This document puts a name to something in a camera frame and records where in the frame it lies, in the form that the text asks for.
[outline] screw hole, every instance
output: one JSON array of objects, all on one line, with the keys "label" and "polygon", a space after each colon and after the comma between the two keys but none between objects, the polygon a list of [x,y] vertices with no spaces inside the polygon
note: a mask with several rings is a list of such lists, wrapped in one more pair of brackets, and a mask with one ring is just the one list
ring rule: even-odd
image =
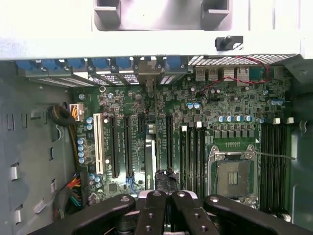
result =
[{"label": "screw hole", "polygon": [[147,232],[151,232],[151,231],[152,231],[152,227],[151,227],[150,225],[147,225],[147,226],[146,226],[146,231],[147,231]]},{"label": "screw hole", "polygon": [[204,226],[204,225],[202,225],[202,226],[201,226],[201,231],[202,231],[202,232],[206,232],[206,231],[207,231],[207,227]]}]

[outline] white pci slot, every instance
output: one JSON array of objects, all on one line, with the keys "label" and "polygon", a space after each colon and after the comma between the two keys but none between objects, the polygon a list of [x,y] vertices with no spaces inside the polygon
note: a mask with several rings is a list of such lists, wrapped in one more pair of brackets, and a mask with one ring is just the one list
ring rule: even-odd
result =
[{"label": "white pci slot", "polygon": [[94,145],[96,153],[96,173],[103,174],[105,169],[104,157],[104,137],[103,137],[103,122],[102,114],[93,115],[94,123]]}]

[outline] screw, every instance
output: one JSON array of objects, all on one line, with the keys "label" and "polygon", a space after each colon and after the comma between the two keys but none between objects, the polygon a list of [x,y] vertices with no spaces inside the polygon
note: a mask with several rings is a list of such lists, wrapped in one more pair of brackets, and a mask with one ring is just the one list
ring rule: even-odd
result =
[{"label": "screw", "polygon": [[158,191],[155,191],[155,192],[153,193],[153,196],[156,196],[156,197],[161,196],[161,193],[159,193]]},{"label": "screw", "polygon": [[184,197],[186,194],[185,194],[183,191],[179,191],[179,192],[177,193],[177,195],[178,195],[179,197]]},{"label": "screw", "polygon": [[214,203],[218,202],[219,199],[217,197],[210,197],[210,200]]},{"label": "screw", "polygon": [[128,202],[128,201],[129,201],[129,198],[127,198],[126,196],[121,199],[121,202]]}]

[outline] pci express slot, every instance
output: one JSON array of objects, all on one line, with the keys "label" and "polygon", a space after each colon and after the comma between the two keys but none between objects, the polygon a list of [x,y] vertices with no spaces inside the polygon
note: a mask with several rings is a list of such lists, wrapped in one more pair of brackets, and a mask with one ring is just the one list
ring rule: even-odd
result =
[{"label": "pci express slot", "polygon": [[102,114],[94,114],[94,147],[96,155],[96,173],[103,174],[105,170],[104,158],[104,136]]},{"label": "pci express slot", "polygon": [[124,117],[124,144],[126,177],[133,175],[131,119]]},{"label": "pci express slot", "polygon": [[166,116],[167,168],[173,169],[173,117]]},{"label": "pci express slot", "polygon": [[119,156],[118,156],[118,136],[117,136],[117,119],[110,118],[111,129],[111,171],[112,178],[117,178],[119,175]]}]

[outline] black pci express slot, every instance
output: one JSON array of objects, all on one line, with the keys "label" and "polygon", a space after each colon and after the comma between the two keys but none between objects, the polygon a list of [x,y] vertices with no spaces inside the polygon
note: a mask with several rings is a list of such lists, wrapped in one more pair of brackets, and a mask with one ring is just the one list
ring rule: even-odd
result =
[{"label": "black pci express slot", "polygon": [[117,178],[119,175],[119,155],[118,155],[118,136],[117,136],[117,119],[110,118],[111,128],[111,165],[112,178]]},{"label": "black pci express slot", "polygon": [[126,177],[133,175],[131,119],[124,117],[125,170]]},{"label": "black pci express slot", "polygon": [[166,116],[167,168],[173,169],[173,117]]}]

